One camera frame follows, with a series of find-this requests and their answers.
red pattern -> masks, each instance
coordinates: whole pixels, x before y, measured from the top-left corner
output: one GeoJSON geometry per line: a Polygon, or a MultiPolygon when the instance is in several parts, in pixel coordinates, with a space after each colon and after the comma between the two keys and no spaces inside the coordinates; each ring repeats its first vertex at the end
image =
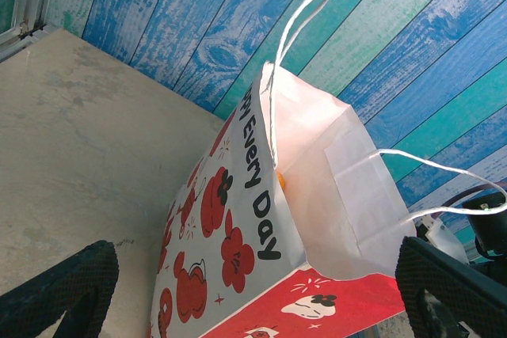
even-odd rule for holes
{"type": "Polygon", "coordinates": [[[197,171],[199,170],[199,166],[202,161],[203,161],[203,158],[200,159],[200,161],[197,163],[196,167],[194,168],[192,174],[190,175],[189,181],[187,182],[187,188],[190,188],[190,185],[192,185],[193,179],[196,178],[197,171]]]}
{"type": "Polygon", "coordinates": [[[349,336],[403,310],[403,301],[394,279],[377,274],[335,281],[322,277],[314,269],[299,270],[204,337],[243,338],[249,336],[246,332],[257,328],[262,332],[262,327],[275,330],[278,333],[276,338],[349,336]],[[335,294],[336,312],[317,320],[281,312],[285,306],[315,294],[335,294]]]}
{"type": "Polygon", "coordinates": [[[251,334],[252,338],[269,338],[267,332],[254,332],[251,334]]]}
{"type": "Polygon", "coordinates": [[[220,167],[206,185],[200,205],[200,225],[204,237],[210,237],[222,225],[227,192],[231,185],[232,176],[228,176],[224,167],[220,167]]]}
{"type": "Polygon", "coordinates": [[[222,242],[222,279],[226,287],[232,284],[236,293],[245,289],[246,275],[254,270],[254,251],[243,244],[242,232],[238,227],[232,228],[231,211],[226,217],[226,238],[222,242]]]}
{"type": "Polygon", "coordinates": [[[206,309],[208,283],[204,278],[204,261],[194,264],[190,273],[183,268],[185,253],[180,252],[174,261],[174,277],[177,279],[176,309],[181,322],[187,323],[191,316],[201,318],[206,309]]]}
{"type": "Polygon", "coordinates": [[[162,239],[162,249],[160,251],[160,259],[158,260],[158,270],[157,274],[160,273],[162,270],[162,267],[164,265],[164,261],[166,260],[167,256],[167,245],[169,245],[172,237],[171,232],[171,226],[173,225],[174,217],[171,218],[171,215],[173,214],[174,205],[176,204],[176,201],[173,202],[173,205],[169,209],[169,213],[167,214],[167,223],[166,223],[166,230],[164,231],[164,238],[162,239]]]}
{"type": "Polygon", "coordinates": [[[236,113],[236,110],[232,112],[232,114],[227,118],[226,122],[223,124],[222,129],[220,130],[219,134],[216,136],[215,142],[213,143],[212,150],[209,152],[209,156],[213,156],[216,149],[219,147],[219,144],[222,142],[222,138],[225,135],[227,129],[229,128],[229,124],[231,124],[232,118],[234,118],[234,114],[236,113]]]}
{"type": "Polygon", "coordinates": [[[196,202],[196,191],[194,188],[190,189],[189,195],[183,203],[183,207],[180,206],[177,209],[176,214],[181,214],[181,227],[179,238],[183,238],[183,234],[185,233],[185,224],[187,223],[187,219],[189,219],[190,211],[192,211],[193,204],[196,202]]]}
{"type": "Polygon", "coordinates": [[[160,294],[160,310],[158,311],[158,332],[161,338],[167,338],[167,328],[173,316],[173,295],[169,288],[165,288],[160,294]]]}

white paper bag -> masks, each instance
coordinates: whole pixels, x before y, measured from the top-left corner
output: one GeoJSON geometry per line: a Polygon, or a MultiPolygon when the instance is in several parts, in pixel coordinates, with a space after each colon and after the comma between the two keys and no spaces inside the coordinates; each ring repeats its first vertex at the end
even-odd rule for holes
{"type": "Polygon", "coordinates": [[[199,336],[308,264],[333,279],[393,276],[415,233],[399,224],[408,211],[352,107],[280,67],[327,0],[284,47],[311,1],[170,207],[153,336],[199,336]]]}

black object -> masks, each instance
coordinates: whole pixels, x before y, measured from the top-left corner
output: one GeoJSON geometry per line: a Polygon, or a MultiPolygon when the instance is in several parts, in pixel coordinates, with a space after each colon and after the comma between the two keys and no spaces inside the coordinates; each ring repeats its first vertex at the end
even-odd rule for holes
{"type": "MultiPolygon", "coordinates": [[[[498,207],[505,202],[505,197],[500,192],[487,196],[471,199],[463,203],[466,209],[485,209],[498,207]]],[[[493,215],[468,215],[468,221],[474,229],[483,256],[488,259],[488,251],[493,250],[498,255],[507,254],[507,211],[493,215]]]]}
{"type": "Polygon", "coordinates": [[[0,296],[0,337],[38,336],[65,311],[55,338],[97,337],[117,280],[114,245],[89,245],[0,296]]]}
{"type": "Polygon", "coordinates": [[[507,336],[507,288],[416,237],[405,237],[396,281],[416,338],[507,336]]]}
{"type": "Polygon", "coordinates": [[[485,261],[483,263],[471,263],[470,267],[483,275],[488,276],[497,283],[507,287],[507,260],[496,259],[495,261],[485,261]]]}
{"type": "MultiPolygon", "coordinates": [[[[497,182],[496,185],[507,188],[507,182],[497,182]]],[[[452,197],[442,206],[449,207],[466,196],[492,187],[493,186],[490,184],[474,186],[473,188],[467,189],[452,197]]],[[[468,200],[464,202],[462,206],[466,209],[481,210],[485,208],[498,207],[504,202],[505,197],[500,192],[495,192],[486,196],[468,200]]],[[[441,213],[435,213],[433,217],[436,218],[440,214],[441,213]]],[[[475,247],[477,248],[477,252],[489,260],[507,258],[507,211],[493,215],[468,215],[467,217],[476,236],[475,247]],[[490,250],[493,250],[497,255],[490,255],[488,253],[490,250]]]]}

cartoon mouse print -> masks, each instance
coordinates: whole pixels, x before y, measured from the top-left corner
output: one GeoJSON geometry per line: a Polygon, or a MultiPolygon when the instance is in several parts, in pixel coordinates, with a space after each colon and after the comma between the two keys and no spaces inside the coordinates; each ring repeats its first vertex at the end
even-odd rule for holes
{"type": "Polygon", "coordinates": [[[232,114],[227,118],[226,122],[223,124],[222,129],[219,134],[216,136],[215,142],[213,143],[212,150],[209,152],[209,156],[213,156],[216,149],[219,147],[219,144],[222,142],[223,136],[225,135],[227,129],[229,128],[229,124],[231,124],[232,119],[234,118],[234,114],[236,110],[232,112],[232,114]]]}
{"type": "Polygon", "coordinates": [[[196,319],[202,317],[208,298],[208,283],[206,282],[206,266],[204,260],[194,263],[187,272],[183,268],[185,253],[179,252],[174,261],[174,277],[176,286],[177,315],[184,324],[191,316],[196,319]]]}
{"type": "Polygon", "coordinates": [[[318,320],[336,313],[336,308],[334,307],[334,300],[336,298],[332,294],[316,294],[314,296],[303,297],[292,304],[284,306],[282,313],[293,313],[302,318],[318,320]]]}
{"type": "Polygon", "coordinates": [[[252,247],[243,244],[239,227],[232,228],[232,214],[229,210],[225,218],[226,237],[222,242],[222,279],[226,287],[232,284],[236,293],[245,289],[246,275],[254,270],[255,256],[252,247]]]}
{"type": "Polygon", "coordinates": [[[248,334],[245,338],[273,338],[278,335],[278,331],[262,327],[245,332],[245,334],[248,334]]]}
{"type": "Polygon", "coordinates": [[[167,338],[167,328],[173,316],[173,295],[169,288],[164,288],[160,294],[160,310],[158,311],[158,332],[161,338],[167,338]]]}
{"type": "Polygon", "coordinates": [[[173,225],[173,210],[174,205],[176,204],[176,200],[174,200],[172,206],[169,209],[169,213],[167,214],[167,220],[166,220],[166,230],[164,231],[164,238],[162,239],[162,250],[160,251],[160,259],[158,261],[158,270],[157,274],[160,273],[160,270],[162,269],[162,266],[164,265],[164,261],[166,260],[167,256],[167,245],[169,245],[172,237],[171,232],[171,226],[173,225]]]}
{"type": "Polygon", "coordinates": [[[200,224],[204,237],[210,237],[213,231],[222,225],[227,193],[231,189],[232,182],[233,177],[229,171],[220,167],[206,185],[203,202],[200,205],[200,224]]]}

paper bag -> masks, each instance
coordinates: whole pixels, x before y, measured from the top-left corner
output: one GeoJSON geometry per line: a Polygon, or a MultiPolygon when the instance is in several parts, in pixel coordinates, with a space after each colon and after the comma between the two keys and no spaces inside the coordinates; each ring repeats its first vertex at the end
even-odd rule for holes
{"type": "Polygon", "coordinates": [[[403,310],[395,183],[353,109],[280,67],[311,1],[170,206],[149,336],[346,336],[403,310]]]}

